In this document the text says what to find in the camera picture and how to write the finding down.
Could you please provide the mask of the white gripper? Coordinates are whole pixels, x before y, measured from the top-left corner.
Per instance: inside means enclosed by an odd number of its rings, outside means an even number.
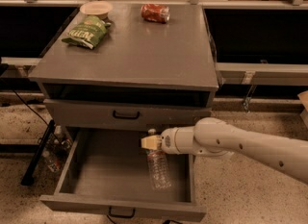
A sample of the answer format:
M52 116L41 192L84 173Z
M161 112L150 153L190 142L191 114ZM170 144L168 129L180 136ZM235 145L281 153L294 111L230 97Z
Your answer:
M153 135L144 137L141 140L141 147L149 150L158 150L162 147L166 153L176 154L175 134L176 128L168 128L161 133L161 136Z

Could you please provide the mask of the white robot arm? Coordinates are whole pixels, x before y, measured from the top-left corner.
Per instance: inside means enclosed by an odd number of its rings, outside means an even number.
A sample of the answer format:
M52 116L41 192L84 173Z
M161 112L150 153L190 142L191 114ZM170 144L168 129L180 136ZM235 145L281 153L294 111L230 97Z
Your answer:
M308 183L308 142L251 132L206 117L194 126L173 127L144 137L141 147L167 154L223 157L240 153L304 184Z

